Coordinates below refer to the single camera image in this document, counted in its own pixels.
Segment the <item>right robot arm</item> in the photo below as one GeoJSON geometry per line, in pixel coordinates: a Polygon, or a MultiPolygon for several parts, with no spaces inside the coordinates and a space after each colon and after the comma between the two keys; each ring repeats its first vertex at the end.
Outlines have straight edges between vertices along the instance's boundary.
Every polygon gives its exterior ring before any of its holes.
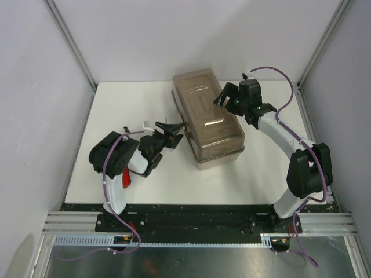
{"type": "Polygon", "coordinates": [[[182,118],[181,124],[165,125],[173,136],[175,148],[183,136],[190,145],[198,166],[208,169],[234,161],[244,150],[245,135],[238,122],[246,123],[269,136],[289,158],[287,190],[270,209],[267,225],[282,232],[293,217],[315,193],[327,193],[333,181],[330,150],[326,144],[315,144],[297,134],[279,118],[279,110],[264,103],[261,86],[244,76],[238,85],[197,77],[175,76],[172,96],[182,118]]]}

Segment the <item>translucent brown plastic toolbox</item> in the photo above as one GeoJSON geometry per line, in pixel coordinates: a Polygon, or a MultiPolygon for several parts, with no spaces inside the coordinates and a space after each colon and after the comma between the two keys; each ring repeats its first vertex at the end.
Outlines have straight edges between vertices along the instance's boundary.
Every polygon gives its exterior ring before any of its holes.
{"type": "Polygon", "coordinates": [[[245,133],[234,114],[213,102],[222,88],[211,68],[172,78],[172,96],[199,170],[235,161],[244,151],[245,133]]]}

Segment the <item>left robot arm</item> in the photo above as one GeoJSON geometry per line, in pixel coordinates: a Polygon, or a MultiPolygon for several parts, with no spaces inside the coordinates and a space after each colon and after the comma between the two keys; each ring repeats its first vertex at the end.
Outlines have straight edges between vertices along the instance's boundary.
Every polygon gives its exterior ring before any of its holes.
{"type": "Polygon", "coordinates": [[[108,225],[120,232],[127,227],[128,217],[124,189],[131,184],[130,173],[148,177],[163,158],[164,148],[174,149],[182,135],[170,129],[161,133],[153,130],[139,140],[131,137],[127,128],[123,134],[112,131],[95,145],[89,154],[89,163],[102,174],[104,208],[110,212],[108,225]]]}

